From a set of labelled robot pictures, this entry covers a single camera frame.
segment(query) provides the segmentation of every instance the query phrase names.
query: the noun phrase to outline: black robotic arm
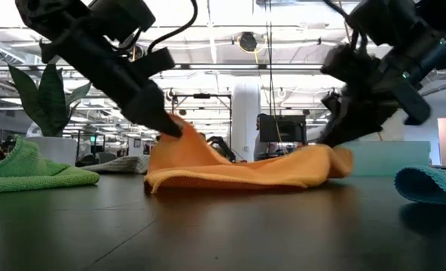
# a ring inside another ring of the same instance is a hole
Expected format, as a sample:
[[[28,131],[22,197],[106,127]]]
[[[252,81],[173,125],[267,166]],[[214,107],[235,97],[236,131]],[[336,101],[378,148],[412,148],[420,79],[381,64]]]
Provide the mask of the black robotic arm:
[[[365,43],[355,48],[356,40],[330,50],[321,72],[346,85],[322,100],[331,120],[319,142],[335,146],[380,132],[399,108],[408,115],[406,125],[425,122],[431,108],[418,90],[433,69],[446,69],[446,0],[362,0],[343,15],[353,38],[359,33],[393,48],[382,59],[368,55]]]
[[[41,43],[42,61],[55,56],[89,79],[94,87],[114,100],[132,123],[181,136],[164,110],[164,95],[150,76],[175,65],[167,48],[130,62],[124,54],[155,18],[141,0],[15,0],[23,22],[52,41]],[[194,17],[197,6],[194,5]],[[124,44],[118,48],[108,40]]]

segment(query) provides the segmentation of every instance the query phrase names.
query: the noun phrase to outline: orange towel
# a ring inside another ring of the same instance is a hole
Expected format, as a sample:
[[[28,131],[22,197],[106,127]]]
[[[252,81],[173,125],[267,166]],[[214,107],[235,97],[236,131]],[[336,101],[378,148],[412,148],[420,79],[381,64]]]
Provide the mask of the orange towel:
[[[349,150],[326,145],[311,145],[254,163],[231,163],[208,146],[192,125],[172,117],[182,127],[183,136],[162,135],[154,146],[145,177],[152,193],[160,187],[301,189],[318,186],[327,178],[346,177],[352,170]]]

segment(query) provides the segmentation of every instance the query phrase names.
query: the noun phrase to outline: light blue cloth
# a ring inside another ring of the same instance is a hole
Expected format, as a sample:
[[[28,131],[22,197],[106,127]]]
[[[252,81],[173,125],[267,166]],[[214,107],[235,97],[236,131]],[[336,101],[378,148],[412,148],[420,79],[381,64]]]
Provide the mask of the light blue cloth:
[[[406,199],[446,205],[446,170],[409,166],[396,174],[396,189]]]

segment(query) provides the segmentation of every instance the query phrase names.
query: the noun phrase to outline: dark table surface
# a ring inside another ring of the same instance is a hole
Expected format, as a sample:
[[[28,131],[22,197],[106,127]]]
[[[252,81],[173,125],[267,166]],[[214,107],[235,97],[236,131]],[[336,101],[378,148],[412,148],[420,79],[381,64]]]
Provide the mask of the dark table surface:
[[[390,178],[300,193],[161,191],[141,175],[0,194],[0,270],[446,270],[446,207]]]

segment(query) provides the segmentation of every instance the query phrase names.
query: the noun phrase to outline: green towel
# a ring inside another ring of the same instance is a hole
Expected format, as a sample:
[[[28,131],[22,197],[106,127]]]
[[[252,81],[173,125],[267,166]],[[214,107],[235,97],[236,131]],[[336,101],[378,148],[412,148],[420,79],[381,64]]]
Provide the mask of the green towel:
[[[95,184],[99,175],[43,158],[37,145],[17,137],[14,150],[0,161],[0,192]]]

